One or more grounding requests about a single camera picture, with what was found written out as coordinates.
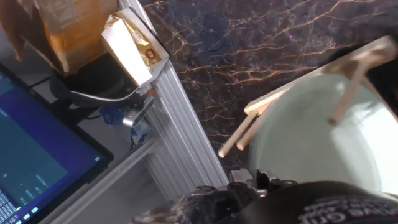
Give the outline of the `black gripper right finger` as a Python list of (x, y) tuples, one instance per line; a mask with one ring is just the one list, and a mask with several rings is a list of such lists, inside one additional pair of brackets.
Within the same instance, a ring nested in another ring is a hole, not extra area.
[(273, 171), (257, 170), (256, 188), (258, 190), (271, 192), (296, 184), (298, 184), (298, 182), (294, 180), (281, 180)]

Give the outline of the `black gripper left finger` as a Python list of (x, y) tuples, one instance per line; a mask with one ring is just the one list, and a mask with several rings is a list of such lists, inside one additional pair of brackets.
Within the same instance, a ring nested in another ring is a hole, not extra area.
[(232, 170), (229, 180), (228, 191), (237, 202), (253, 202), (259, 198), (253, 187), (254, 179), (247, 169)]

